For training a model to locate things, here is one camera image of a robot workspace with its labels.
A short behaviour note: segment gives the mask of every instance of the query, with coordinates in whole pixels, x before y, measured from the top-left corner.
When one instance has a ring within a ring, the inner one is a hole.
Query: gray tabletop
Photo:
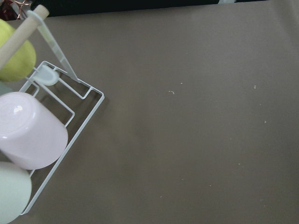
[[[299,222],[297,0],[46,23],[106,99],[12,223]]]

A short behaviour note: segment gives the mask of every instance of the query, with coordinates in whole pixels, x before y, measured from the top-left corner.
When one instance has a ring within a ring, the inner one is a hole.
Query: wooden stick
[[[34,12],[43,20],[49,15],[49,11],[42,5],[38,5]],[[22,46],[22,44],[32,35],[39,25],[39,20],[30,15],[15,30],[11,37],[0,48],[0,70]]]

